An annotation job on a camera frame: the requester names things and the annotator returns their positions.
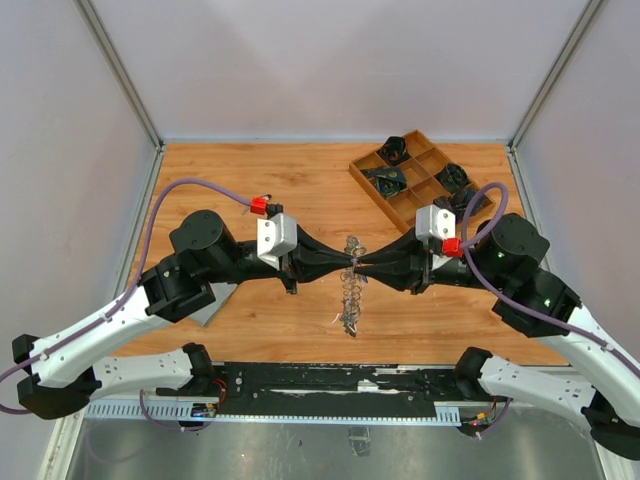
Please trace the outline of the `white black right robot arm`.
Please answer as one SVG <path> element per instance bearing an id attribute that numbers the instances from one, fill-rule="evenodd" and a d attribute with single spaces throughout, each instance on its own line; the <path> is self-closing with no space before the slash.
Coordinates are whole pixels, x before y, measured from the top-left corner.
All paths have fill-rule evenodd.
<path id="1" fill-rule="evenodd" d="M 518 214 L 495 216 L 469 239 L 434 236 L 417 225 L 399 240 L 363 256 L 356 267 L 413 295 L 448 285 L 492 293 L 499 319 L 563 356 L 580 374 L 562 381 L 528 371 L 478 347 L 454 367 L 453 387 L 466 400 L 485 393 L 563 416 L 607 450 L 639 458 L 639 363 L 605 332 L 579 295 L 541 266 L 550 243 Z"/>

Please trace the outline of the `large metal keyring disc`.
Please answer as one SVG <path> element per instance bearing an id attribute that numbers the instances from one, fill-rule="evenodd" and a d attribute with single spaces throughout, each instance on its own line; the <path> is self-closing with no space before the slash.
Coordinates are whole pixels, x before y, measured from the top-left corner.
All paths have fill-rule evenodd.
<path id="1" fill-rule="evenodd" d="M 366 253 L 366 248 L 353 235 L 346 238 L 344 253 L 351 257 L 360 258 Z M 359 275 L 352 267 L 344 269 L 340 274 L 342 287 L 342 311 L 338 317 L 347 335 L 355 338 L 358 334 L 358 322 L 361 316 L 362 288 L 367 283 L 367 277 Z"/>

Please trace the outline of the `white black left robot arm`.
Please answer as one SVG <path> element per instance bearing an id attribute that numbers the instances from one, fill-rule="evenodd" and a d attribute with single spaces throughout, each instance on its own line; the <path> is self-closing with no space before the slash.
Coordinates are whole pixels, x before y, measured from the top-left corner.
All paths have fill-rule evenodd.
<path id="1" fill-rule="evenodd" d="M 170 241 L 173 254 L 146 270 L 130 293 L 57 334 L 13 340 L 15 363 L 27 374 L 17 385 L 27 412 L 58 419 L 101 397 L 138 390 L 203 395 L 219 381 L 200 344 L 151 356 L 112 353 L 215 304 L 217 285 L 277 278 L 295 293 L 298 284 L 352 264 L 283 213 L 259 220 L 256 239 L 237 241 L 217 213 L 200 210 L 171 232 Z"/>

